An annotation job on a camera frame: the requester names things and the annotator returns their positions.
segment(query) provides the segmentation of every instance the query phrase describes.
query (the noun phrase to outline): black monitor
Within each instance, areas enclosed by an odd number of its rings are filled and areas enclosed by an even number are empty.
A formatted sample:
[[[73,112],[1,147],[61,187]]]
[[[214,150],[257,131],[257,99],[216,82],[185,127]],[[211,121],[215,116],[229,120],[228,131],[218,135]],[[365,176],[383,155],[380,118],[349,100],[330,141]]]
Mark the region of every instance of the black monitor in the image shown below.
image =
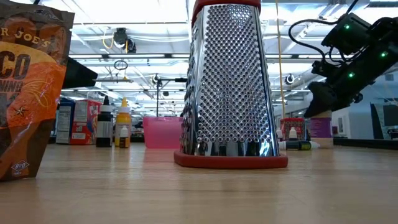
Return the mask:
[[[383,106],[384,110],[384,125],[398,126],[398,105]]]

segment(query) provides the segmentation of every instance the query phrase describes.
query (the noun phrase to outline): fluorescent light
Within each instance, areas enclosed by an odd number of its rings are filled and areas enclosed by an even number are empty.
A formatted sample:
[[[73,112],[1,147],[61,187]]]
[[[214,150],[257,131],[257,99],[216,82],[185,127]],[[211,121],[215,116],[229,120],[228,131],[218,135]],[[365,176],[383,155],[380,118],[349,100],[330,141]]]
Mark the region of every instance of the fluorescent light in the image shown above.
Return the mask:
[[[95,90],[77,90],[77,91],[109,91],[109,90],[97,90],[97,89],[95,89]]]
[[[285,97],[287,97],[287,96],[290,96],[291,94],[293,94],[293,93],[288,93],[288,94],[285,94]]]
[[[292,57],[292,55],[281,55],[280,56],[281,58],[291,58]],[[279,58],[279,55],[267,55],[266,54],[266,58]]]
[[[172,58],[189,58],[189,54],[172,54]]]
[[[331,57],[332,57],[332,58],[341,59],[341,55],[332,55]],[[351,58],[351,57],[353,57],[353,55],[345,55],[344,57],[345,57],[345,58]]]
[[[271,91],[280,93],[280,90],[271,90]],[[294,92],[311,92],[311,91],[310,90],[294,90]]]
[[[73,100],[85,100],[86,99],[84,97],[76,97],[76,96],[68,96],[68,98],[71,98]]]
[[[298,58],[322,58],[322,55],[299,55]]]
[[[164,54],[114,54],[109,58],[164,58]]]
[[[113,90],[113,91],[144,91],[142,88],[130,88],[130,89],[118,89],[118,90]]]
[[[102,58],[102,55],[69,55],[71,58]]]

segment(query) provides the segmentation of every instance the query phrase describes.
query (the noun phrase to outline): cardboard box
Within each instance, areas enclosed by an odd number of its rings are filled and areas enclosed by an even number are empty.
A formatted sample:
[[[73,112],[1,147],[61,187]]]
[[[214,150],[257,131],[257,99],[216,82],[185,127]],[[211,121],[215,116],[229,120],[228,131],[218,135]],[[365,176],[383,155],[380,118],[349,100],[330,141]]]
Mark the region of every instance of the cardboard box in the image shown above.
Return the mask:
[[[101,103],[93,100],[79,100],[75,105],[72,136],[69,144],[95,144],[97,115]]]
[[[75,112],[75,101],[62,99],[57,116],[57,144],[69,144],[72,134],[73,114]]]

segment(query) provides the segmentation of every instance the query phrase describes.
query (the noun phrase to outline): yellow mustard bottle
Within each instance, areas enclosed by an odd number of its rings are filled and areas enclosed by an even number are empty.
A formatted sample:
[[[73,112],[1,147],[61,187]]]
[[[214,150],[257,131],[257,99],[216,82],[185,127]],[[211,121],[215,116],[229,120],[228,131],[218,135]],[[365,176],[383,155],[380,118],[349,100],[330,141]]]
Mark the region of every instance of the yellow mustard bottle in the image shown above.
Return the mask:
[[[130,115],[130,107],[127,106],[127,99],[123,98],[122,105],[118,109],[118,115],[116,116],[116,127],[114,134],[114,145],[119,147],[120,145],[120,132],[123,126],[126,126],[129,134],[127,137],[127,141],[130,142],[131,137],[131,115]]]

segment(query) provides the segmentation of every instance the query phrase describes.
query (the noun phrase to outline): cable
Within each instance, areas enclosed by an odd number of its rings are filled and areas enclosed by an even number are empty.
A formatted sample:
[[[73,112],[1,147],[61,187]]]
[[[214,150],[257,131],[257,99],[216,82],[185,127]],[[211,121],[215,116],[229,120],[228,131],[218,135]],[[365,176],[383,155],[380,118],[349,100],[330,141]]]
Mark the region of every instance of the cable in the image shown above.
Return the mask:
[[[106,34],[106,31],[104,32],[104,37],[102,38],[102,43],[104,44],[104,47],[106,47],[107,49],[111,49],[113,47],[113,35],[114,35],[114,33],[112,34],[112,42],[111,42],[111,46],[110,47],[105,44],[105,34]]]
[[[278,30],[278,51],[279,51],[279,84],[280,84],[280,97],[282,98],[282,118],[285,118],[285,96],[282,78],[282,47],[280,46],[280,30],[279,30],[279,7],[278,0],[275,0],[276,15],[277,15],[277,30]]]
[[[329,50],[329,53],[328,53],[329,59],[330,59],[332,62],[336,62],[336,63],[339,63],[339,64],[341,65],[341,64],[344,63],[344,61],[342,61],[342,60],[334,60],[334,59],[331,57],[331,53],[332,53],[332,51],[333,51],[334,48],[335,48],[335,47],[331,47],[330,50]]]
[[[288,33],[288,35],[289,35],[290,39],[292,39],[293,42],[295,42],[296,44],[299,44],[299,45],[301,45],[301,46],[308,47],[308,48],[311,48],[311,49],[313,49],[313,50],[316,50],[317,52],[319,52],[319,53],[322,55],[322,60],[325,61],[325,60],[326,60],[325,53],[323,53],[323,51],[322,51],[321,49],[319,49],[318,47],[312,46],[312,45],[310,45],[310,44],[306,44],[306,43],[300,42],[300,41],[296,40],[296,39],[293,37],[293,35],[292,35],[292,29],[293,29],[293,27],[295,27],[295,26],[297,26],[297,25],[299,25],[299,24],[301,24],[301,23],[304,23],[304,22],[316,22],[316,23],[326,24],[326,25],[335,25],[335,24],[338,23],[338,21],[335,21],[335,22],[327,22],[327,21],[321,21],[321,20],[318,20],[318,19],[303,19],[303,20],[301,20],[301,21],[297,21],[297,22],[293,23],[293,24],[289,27],[289,33]]]
[[[343,61],[347,62],[347,58],[344,56],[344,54],[340,50],[338,52],[340,54],[341,59],[343,59]]]
[[[359,0],[354,0],[353,3],[351,3],[351,5],[348,7],[348,9],[347,9],[347,11],[346,11],[346,14],[348,14],[349,12],[351,12],[351,10],[353,10],[354,6],[356,5],[356,3],[357,3],[358,1],[359,1]]]
[[[326,25],[335,25],[335,24],[337,24],[343,17],[345,17],[345,16],[354,8],[354,6],[356,5],[356,3],[357,3],[358,1],[359,1],[359,0],[354,0],[353,3],[351,3],[351,5],[349,6],[349,8],[347,9],[346,13],[345,13],[343,16],[341,16],[340,19],[338,19],[338,20],[335,21],[335,22],[321,21],[321,20],[319,20],[319,19],[303,19],[303,20],[301,20],[301,21],[297,21],[297,22],[293,23],[293,24],[290,26],[290,28],[289,28],[289,37],[290,37],[290,39],[292,39],[292,41],[295,42],[296,44],[299,44],[299,45],[301,45],[301,46],[308,47],[308,48],[311,48],[311,49],[313,49],[313,50],[316,50],[317,52],[319,52],[319,53],[322,55],[322,60],[325,61],[325,60],[326,60],[325,53],[323,53],[323,51],[322,51],[321,49],[319,49],[318,47],[312,46],[312,45],[310,45],[310,44],[306,44],[306,43],[300,42],[300,41],[296,40],[296,39],[293,37],[293,35],[292,35],[292,29],[293,29],[293,27],[295,27],[295,26],[297,26],[298,24],[301,24],[301,23],[303,23],[303,22],[316,22],[316,23],[326,24]]]

